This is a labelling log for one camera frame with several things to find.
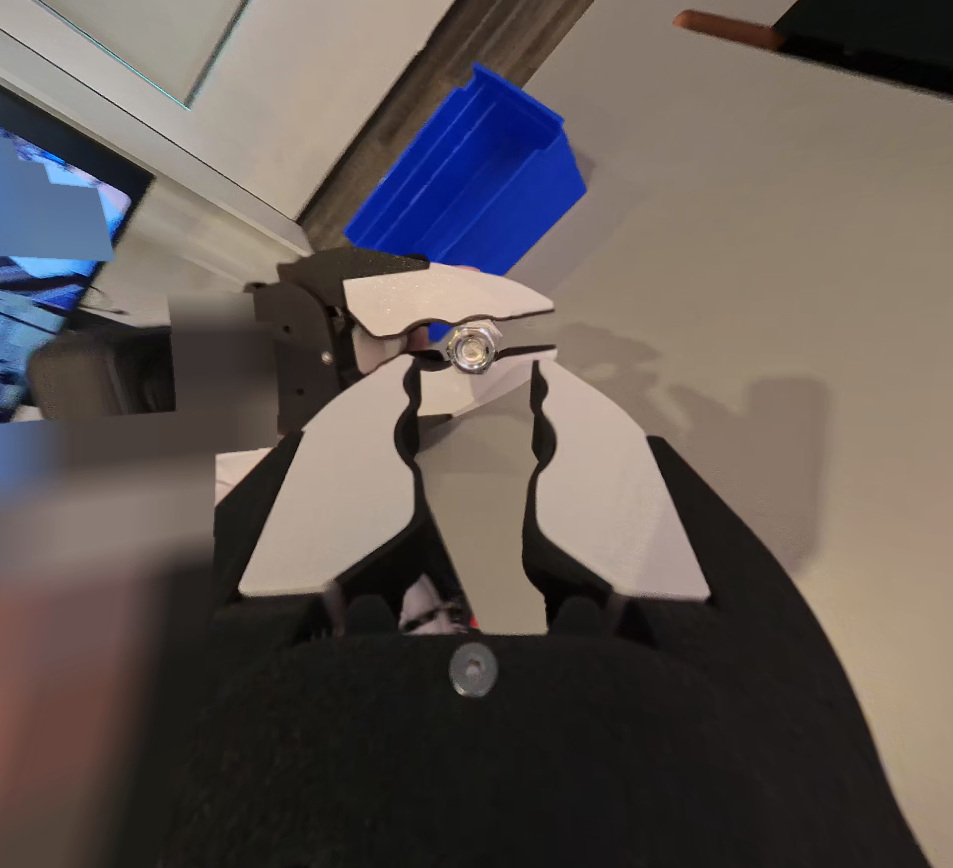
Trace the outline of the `blue plastic bin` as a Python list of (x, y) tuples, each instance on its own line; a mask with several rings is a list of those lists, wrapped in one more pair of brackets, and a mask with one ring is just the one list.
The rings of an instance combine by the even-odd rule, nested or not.
[(474, 64), (343, 235), (357, 247), (503, 275), (586, 191), (563, 117)]

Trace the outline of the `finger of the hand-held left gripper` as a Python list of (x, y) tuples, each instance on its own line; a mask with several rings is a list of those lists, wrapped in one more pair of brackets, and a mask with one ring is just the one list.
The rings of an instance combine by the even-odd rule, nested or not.
[(346, 279), (342, 288), (349, 314), (376, 339), (431, 324), (506, 322), (554, 311), (552, 299), (519, 282), (442, 264)]
[(360, 325), (354, 325), (356, 367), (360, 374), (368, 375), (401, 354), (414, 355), (423, 361), (419, 417), (459, 417), (528, 382), (535, 361), (552, 361), (556, 357), (554, 345), (533, 345), (529, 339), (507, 334), (504, 324), (494, 324), (503, 334), (503, 348), (482, 375), (465, 375), (451, 365), (444, 343), (452, 326), (438, 324), (421, 326), (389, 339), (376, 339)]

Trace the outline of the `wall screen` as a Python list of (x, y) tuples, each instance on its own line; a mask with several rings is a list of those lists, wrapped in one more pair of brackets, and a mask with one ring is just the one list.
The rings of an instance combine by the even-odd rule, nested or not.
[(30, 357), (70, 327), (154, 182), (133, 160), (1, 89), (1, 421)]

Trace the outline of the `silver hex bolt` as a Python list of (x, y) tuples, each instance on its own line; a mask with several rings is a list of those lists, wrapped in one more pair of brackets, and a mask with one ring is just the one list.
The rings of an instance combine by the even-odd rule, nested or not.
[(503, 348), (503, 334), (490, 320), (452, 326), (445, 337), (447, 360), (460, 373), (482, 375)]

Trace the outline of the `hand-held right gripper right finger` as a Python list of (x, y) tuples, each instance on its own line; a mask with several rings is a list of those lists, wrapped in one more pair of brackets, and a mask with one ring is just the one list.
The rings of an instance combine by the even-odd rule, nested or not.
[(523, 558), (549, 578), (608, 595), (705, 602), (711, 591), (640, 425), (555, 361), (531, 380)]

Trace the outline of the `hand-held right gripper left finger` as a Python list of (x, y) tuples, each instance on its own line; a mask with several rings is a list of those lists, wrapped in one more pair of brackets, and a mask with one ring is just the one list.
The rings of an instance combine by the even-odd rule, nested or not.
[(396, 442), (416, 360), (392, 360), (304, 427), (238, 590), (321, 590), (411, 523), (414, 478)]

